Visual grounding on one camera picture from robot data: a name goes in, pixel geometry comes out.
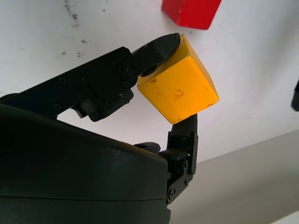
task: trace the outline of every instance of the gray surface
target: gray surface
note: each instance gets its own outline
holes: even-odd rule
[[[269,224],[299,210],[299,131],[199,163],[171,224]]]

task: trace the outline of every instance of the yellow wooden cube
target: yellow wooden cube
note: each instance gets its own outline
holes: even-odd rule
[[[171,124],[219,101],[209,73],[184,35],[170,60],[153,74],[139,77],[137,88]]]

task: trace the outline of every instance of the white wall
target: white wall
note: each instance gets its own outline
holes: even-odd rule
[[[223,0],[208,31],[176,26],[161,13],[161,0],[67,2],[70,12],[65,0],[0,0],[1,96],[120,46],[133,51],[180,32],[209,70],[221,98],[199,114],[198,161],[299,128],[299,113],[290,109],[299,76],[297,0]],[[80,120],[74,112],[60,119],[128,143],[155,141],[165,148],[170,124],[133,91],[132,102],[104,121]]]
[[[299,211],[298,139],[295,131],[198,163],[169,206],[171,224],[270,224]]]

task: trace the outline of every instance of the red block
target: red block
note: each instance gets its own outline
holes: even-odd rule
[[[163,0],[162,10],[182,27],[209,29],[221,0]]]

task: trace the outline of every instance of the white background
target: white background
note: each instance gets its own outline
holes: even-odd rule
[[[198,161],[299,129],[299,113],[290,108],[299,77],[298,0],[223,0],[208,31],[176,26],[161,12],[161,0],[69,0],[68,5],[70,12],[65,0],[0,0],[0,96],[120,46],[133,51],[180,32],[220,96],[199,114]],[[164,149],[171,125],[136,88],[133,92],[129,105],[98,123],[73,111],[60,119],[128,143],[154,141]]]

